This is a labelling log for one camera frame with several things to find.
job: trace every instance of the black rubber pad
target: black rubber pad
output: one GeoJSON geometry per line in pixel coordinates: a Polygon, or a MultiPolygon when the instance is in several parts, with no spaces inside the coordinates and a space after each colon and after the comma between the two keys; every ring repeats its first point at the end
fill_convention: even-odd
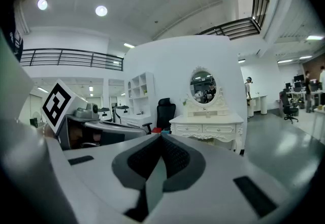
{"type": "Polygon", "coordinates": [[[77,165],[77,164],[81,164],[87,161],[93,160],[93,157],[90,155],[85,155],[82,157],[77,157],[77,158],[73,158],[73,159],[69,159],[68,162],[70,165],[77,165]]]}
{"type": "Polygon", "coordinates": [[[264,217],[276,209],[274,202],[247,176],[234,179],[234,182],[259,217],[264,217]]]}

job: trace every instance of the gray floor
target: gray floor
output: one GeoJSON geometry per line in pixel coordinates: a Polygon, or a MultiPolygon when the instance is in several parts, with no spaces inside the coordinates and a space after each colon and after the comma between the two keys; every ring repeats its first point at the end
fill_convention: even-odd
{"type": "Polygon", "coordinates": [[[245,157],[290,193],[308,184],[325,146],[306,132],[274,114],[256,114],[247,126],[245,157]]]}

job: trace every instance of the oval mirror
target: oval mirror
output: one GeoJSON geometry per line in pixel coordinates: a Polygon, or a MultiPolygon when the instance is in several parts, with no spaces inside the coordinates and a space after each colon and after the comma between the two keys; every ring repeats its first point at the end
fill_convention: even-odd
{"type": "Polygon", "coordinates": [[[192,75],[190,91],[195,101],[206,104],[216,96],[216,83],[213,76],[206,71],[199,71],[192,75]]]}

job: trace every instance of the black office chair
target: black office chair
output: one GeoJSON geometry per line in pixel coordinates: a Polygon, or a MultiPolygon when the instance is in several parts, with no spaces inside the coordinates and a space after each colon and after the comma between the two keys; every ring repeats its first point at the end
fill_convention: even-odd
{"type": "Polygon", "coordinates": [[[288,100],[288,97],[286,95],[286,92],[285,91],[282,91],[280,93],[280,98],[282,100],[282,103],[283,103],[283,112],[286,114],[286,117],[284,117],[284,120],[288,120],[290,119],[291,120],[291,124],[293,124],[293,119],[296,120],[297,122],[299,122],[299,120],[297,118],[294,118],[293,115],[295,113],[298,112],[298,108],[295,107],[296,104],[298,103],[292,103],[293,107],[291,107],[291,104],[288,100]]]}
{"type": "Polygon", "coordinates": [[[162,130],[170,130],[171,124],[169,123],[169,120],[172,120],[174,118],[175,110],[176,110],[176,105],[171,104],[170,98],[161,99],[159,100],[157,106],[157,127],[155,127],[151,131],[150,125],[152,123],[146,123],[142,126],[148,127],[149,135],[151,134],[151,132],[160,133],[162,130]]]}

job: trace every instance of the ceiling light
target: ceiling light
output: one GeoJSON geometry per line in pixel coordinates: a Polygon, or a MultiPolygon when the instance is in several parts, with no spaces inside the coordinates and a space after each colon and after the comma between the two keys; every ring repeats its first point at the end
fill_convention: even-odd
{"type": "Polygon", "coordinates": [[[307,40],[322,40],[324,36],[316,36],[316,35],[310,35],[308,36],[307,40]]]}
{"type": "Polygon", "coordinates": [[[107,15],[107,8],[104,6],[98,6],[95,12],[98,16],[105,16],[107,15]]]}
{"type": "Polygon", "coordinates": [[[48,93],[48,91],[47,90],[45,90],[45,89],[43,89],[43,88],[41,88],[41,87],[37,87],[39,90],[41,90],[41,91],[43,91],[43,92],[45,92],[45,93],[48,93]]]}
{"type": "Polygon", "coordinates": [[[309,59],[309,58],[311,58],[312,56],[302,56],[302,57],[300,57],[299,59],[309,59]]]}
{"type": "Polygon", "coordinates": [[[278,63],[285,63],[285,62],[290,62],[290,61],[293,61],[293,60],[292,59],[281,60],[281,61],[278,61],[278,63]]]}
{"type": "Polygon", "coordinates": [[[133,46],[133,45],[131,45],[131,44],[128,44],[128,43],[124,43],[124,46],[126,46],[126,47],[128,47],[128,48],[134,48],[134,46],[133,46]]]}
{"type": "Polygon", "coordinates": [[[39,9],[45,10],[47,8],[46,0],[38,0],[37,6],[39,7],[39,9]]]}

